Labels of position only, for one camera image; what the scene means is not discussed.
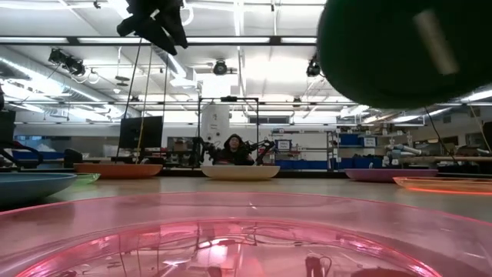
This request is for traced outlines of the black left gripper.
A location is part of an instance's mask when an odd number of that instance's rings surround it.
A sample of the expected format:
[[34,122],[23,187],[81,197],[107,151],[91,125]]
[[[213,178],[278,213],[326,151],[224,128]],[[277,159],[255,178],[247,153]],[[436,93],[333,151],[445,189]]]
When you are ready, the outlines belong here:
[[126,0],[130,16],[116,27],[120,36],[135,32],[170,55],[177,55],[175,44],[188,47],[181,22],[182,0]]

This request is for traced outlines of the cream plastic plate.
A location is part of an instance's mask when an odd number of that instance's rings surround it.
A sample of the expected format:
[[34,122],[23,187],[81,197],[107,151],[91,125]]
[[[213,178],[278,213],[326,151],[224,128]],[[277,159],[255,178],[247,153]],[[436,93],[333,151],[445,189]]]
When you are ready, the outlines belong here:
[[201,171],[210,179],[249,181],[272,179],[280,172],[273,165],[203,165]]

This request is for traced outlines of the light green transparent plate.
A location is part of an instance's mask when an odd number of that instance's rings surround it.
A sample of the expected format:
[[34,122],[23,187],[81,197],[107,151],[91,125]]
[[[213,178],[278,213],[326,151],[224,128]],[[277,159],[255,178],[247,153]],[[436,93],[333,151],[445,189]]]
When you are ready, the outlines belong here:
[[90,185],[100,178],[99,173],[77,173],[77,178],[73,185]]

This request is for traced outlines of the pink transparent plastic plate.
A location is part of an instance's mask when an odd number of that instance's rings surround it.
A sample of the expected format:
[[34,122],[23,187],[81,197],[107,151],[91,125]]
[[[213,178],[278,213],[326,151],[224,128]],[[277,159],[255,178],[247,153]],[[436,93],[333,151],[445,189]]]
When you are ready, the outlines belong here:
[[492,277],[492,223],[323,195],[83,199],[0,212],[0,277]]

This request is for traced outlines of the dark green plastic plate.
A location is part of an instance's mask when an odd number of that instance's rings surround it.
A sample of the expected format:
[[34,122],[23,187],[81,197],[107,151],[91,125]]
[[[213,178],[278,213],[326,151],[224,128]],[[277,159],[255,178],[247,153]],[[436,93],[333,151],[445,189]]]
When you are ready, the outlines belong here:
[[327,0],[329,83],[375,108],[420,108],[492,83],[492,0]]

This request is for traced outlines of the purple plastic plate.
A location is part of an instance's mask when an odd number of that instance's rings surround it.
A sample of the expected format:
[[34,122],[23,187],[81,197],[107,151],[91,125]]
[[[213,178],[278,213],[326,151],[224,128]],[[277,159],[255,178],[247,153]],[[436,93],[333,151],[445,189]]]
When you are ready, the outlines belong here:
[[393,183],[394,177],[435,177],[436,169],[346,169],[349,179],[358,182]]

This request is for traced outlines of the orange transparent plastic plate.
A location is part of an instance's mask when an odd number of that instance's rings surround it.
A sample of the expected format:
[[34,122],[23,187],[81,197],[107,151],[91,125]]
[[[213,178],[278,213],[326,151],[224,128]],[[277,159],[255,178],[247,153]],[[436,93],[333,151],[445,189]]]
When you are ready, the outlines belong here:
[[399,186],[412,191],[460,195],[492,195],[492,179],[394,177]]

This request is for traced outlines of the black ceiling track spotlights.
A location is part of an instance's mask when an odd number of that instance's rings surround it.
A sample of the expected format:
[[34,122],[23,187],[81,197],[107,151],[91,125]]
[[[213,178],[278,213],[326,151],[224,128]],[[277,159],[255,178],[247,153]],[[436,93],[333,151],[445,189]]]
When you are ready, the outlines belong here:
[[53,65],[63,68],[73,76],[83,76],[85,74],[85,66],[81,59],[64,53],[59,48],[53,48],[48,57],[48,61]]

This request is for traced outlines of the black computer monitor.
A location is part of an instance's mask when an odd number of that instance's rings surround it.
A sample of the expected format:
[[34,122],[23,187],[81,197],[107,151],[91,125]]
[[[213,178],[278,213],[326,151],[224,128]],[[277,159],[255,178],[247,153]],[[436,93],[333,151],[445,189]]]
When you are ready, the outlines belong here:
[[159,116],[123,118],[118,146],[121,149],[160,148],[163,118]]

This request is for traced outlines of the white cylindrical tank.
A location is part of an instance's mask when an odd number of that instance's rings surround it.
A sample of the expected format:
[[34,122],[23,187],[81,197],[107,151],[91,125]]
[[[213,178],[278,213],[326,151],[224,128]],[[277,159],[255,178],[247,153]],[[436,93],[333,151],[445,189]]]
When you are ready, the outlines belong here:
[[211,103],[201,110],[200,136],[205,142],[223,145],[230,135],[228,105]]

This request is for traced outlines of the overhead light bar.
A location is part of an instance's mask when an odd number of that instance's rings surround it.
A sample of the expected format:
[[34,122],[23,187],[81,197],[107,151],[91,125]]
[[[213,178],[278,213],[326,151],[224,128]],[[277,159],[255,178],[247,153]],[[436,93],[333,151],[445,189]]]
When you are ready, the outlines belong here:
[[[190,46],[315,46],[317,39],[312,36],[191,36]],[[90,36],[0,36],[0,45],[34,46],[139,46],[150,45],[139,37],[90,37]]]

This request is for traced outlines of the person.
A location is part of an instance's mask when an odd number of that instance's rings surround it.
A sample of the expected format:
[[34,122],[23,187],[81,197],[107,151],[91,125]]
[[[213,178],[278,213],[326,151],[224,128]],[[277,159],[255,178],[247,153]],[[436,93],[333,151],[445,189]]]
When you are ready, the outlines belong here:
[[247,152],[242,138],[232,134],[224,143],[224,148],[218,153],[215,164],[224,165],[253,165],[254,160]]

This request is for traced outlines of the black office chair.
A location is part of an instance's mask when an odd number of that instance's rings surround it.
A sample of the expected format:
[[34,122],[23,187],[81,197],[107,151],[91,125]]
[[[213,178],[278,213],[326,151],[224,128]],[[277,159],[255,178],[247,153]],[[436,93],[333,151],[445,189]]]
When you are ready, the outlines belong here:
[[63,166],[65,169],[73,169],[74,164],[83,163],[83,154],[75,149],[65,149],[64,150],[64,160]]

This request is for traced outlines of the shelf rack with blue bins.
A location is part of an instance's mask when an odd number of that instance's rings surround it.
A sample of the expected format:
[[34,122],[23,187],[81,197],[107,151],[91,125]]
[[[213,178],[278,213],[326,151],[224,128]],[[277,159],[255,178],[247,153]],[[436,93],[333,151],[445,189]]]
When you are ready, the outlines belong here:
[[377,139],[364,137],[357,133],[327,133],[327,169],[344,171],[345,169],[371,169],[382,166],[382,158],[376,155]]

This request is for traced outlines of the black background rig frame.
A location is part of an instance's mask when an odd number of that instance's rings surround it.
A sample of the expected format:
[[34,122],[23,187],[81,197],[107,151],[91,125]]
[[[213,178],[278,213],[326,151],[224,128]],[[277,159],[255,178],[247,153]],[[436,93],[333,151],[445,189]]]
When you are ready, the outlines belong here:
[[[201,137],[200,136],[200,129],[201,129],[201,110],[206,106],[211,103],[219,104],[219,105],[228,105],[229,106],[229,112],[230,112],[230,135],[236,134],[233,133],[231,130],[231,111],[230,107],[232,104],[236,104],[238,102],[248,102],[248,101],[254,101],[258,103],[257,98],[238,98],[236,96],[223,96],[220,98],[199,98],[198,100],[198,133],[195,137]],[[223,145],[215,145],[217,148],[222,150],[224,148]],[[223,165],[223,164],[215,164],[214,162],[211,162],[212,165]]]

